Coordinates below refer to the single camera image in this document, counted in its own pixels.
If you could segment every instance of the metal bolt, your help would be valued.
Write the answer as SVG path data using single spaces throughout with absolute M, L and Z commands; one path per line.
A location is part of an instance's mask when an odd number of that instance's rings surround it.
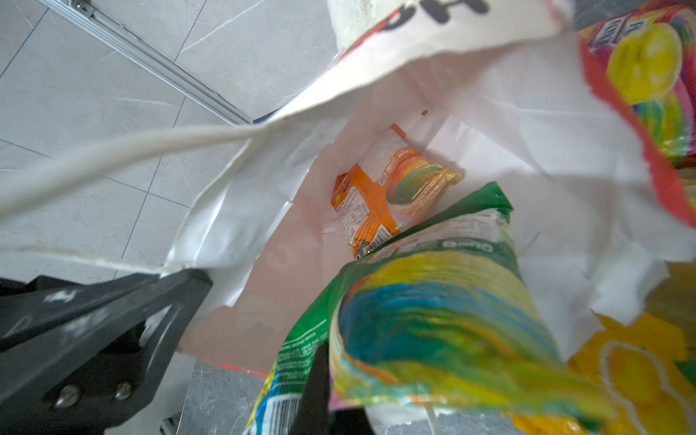
M 70 408 L 72 405 L 77 403 L 79 398 L 80 389 L 74 385 L 66 385 L 58 394 L 58 399 L 53 406 L 59 409 Z
M 124 381 L 118 384 L 118 387 L 116 387 L 116 394 L 113 395 L 113 398 L 119 402 L 122 402 L 128 397 L 131 397 L 131 394 L 133 394 L 133 386 L 130 384 L 130 382 Z

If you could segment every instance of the white paper bag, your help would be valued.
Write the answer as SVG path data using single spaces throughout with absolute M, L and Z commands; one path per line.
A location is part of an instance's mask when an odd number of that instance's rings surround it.
M 466 172 L 433 213 L 487 182 L 503 188 L 523 277 L 565 358 L 601 329 L 592 310 L 630 322 L 667 276 L 664 260 L 696 257 L 676 171 L 578 43 L 569 1 L 427 4 L 395 11 L 264 125 L 90 149 L 94 176 L 173 146 L 248 138 L 197 197 L 162 269 L 200 267 L 215 282 L 182 351 L 270 369 L 351 260 L 330 205 L 336 176 L 394 122 L 428 157 Z M 88 178 L 66 173 L 69 163 L 42 169 L 60 181 L 50 185 L 18 175 L 33 184 L 0 193 L 0 216 Z

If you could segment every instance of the metal bracket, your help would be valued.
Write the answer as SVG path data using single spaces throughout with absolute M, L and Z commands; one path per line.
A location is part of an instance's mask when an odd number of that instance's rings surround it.
M 230 124 L 251 124 L 251 118 L 242 110 L 90 5 L 88 0 L 39 1 Z
M 94 6 L 90 5 L 87 0 L 70 0 L 70 5 L 87 18 L 94 14 Z

